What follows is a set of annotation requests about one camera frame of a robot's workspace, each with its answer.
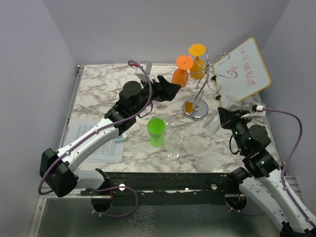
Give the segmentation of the orange plastic wine glass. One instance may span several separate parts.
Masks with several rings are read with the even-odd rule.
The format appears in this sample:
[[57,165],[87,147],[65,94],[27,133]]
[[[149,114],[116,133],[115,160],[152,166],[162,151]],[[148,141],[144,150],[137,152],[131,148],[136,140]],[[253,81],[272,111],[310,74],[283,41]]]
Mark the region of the orange plastic wine glass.
[[193,64],[193,59],[189,55],[180,55],[176,60],[178,68],[174,71],[171,82],[185,87],[189,78],[188,70]]

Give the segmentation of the yellow plastic wine glass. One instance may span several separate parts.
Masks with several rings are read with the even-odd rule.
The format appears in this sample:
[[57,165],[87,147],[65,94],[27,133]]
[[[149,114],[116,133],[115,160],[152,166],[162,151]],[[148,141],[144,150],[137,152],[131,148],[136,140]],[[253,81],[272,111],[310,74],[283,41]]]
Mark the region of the yellow plastic wine glass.
[[206,52],[206,47],[203,44],[196,43],[190,46],[189,54],[193,57],[194,64],[190,68],[190,78],[200,80],[204,77],[205,62],[201,56]]

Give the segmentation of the green plastic wine glass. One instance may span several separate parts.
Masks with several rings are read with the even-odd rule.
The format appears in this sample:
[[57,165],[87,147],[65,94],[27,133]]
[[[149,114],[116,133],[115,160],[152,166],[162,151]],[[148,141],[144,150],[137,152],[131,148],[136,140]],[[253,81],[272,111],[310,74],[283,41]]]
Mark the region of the green plastic wine glass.
[[165,123],[160,118],[152,118],[147,124],[150,144],[154,147],[160,147],[164,144]]

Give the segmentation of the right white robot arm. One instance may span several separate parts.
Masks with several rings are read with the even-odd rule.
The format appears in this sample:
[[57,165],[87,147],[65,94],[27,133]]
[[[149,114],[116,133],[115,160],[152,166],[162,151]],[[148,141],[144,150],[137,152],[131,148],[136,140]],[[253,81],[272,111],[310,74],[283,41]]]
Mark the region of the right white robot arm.
[[227,188],[242,192],[270,218],[281,237],[314,237],[316,217],[303,204],[285,179],[286,167],[281,167],[267,151],[271,143],[264,126],[247,124],[264,116],[268,109],[254,105],[251,111],[218,107],[220,125],[232,132],[232,138],[243,156],[244,167],[228,174]]

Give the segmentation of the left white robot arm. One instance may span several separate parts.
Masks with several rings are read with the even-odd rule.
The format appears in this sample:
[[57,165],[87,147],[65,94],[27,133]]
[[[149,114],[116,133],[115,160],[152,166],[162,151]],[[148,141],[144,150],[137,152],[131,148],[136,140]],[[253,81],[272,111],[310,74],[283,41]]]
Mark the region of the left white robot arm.
[[152,101],[172,101],[180,88],[180,85],[168,82],[161,75],[157,81],[125,83],[119,100],[92,129],[57,151],[49,148],[42,153],[41,178],[59,198],[74,189],[105,194],[109,182],[104,171],[99,168],[79,170],[78,167],[102,145],[126,132]]

